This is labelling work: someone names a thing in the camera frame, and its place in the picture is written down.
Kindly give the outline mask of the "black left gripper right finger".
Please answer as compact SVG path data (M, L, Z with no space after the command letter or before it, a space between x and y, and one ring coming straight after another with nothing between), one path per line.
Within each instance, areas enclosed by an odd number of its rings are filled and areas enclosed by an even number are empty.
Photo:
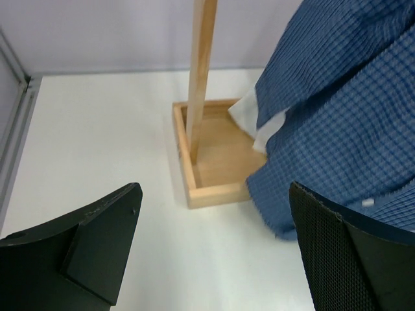
M315 310L414 309L414 233L297 182L289 200Z

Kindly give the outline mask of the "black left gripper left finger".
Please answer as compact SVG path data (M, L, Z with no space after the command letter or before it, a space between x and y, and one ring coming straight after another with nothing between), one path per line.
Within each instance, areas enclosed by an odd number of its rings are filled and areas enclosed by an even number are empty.
M143 192L105 197L1 239L2 310L109 310L116 305Z

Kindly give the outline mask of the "blue checked shirt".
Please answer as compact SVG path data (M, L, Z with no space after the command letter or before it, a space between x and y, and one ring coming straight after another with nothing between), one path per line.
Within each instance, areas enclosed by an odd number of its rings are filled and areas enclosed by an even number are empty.
M246 180L276 237L297 238L292 182L414 230L413 1L303 1L255 94L258 128L286 115Z

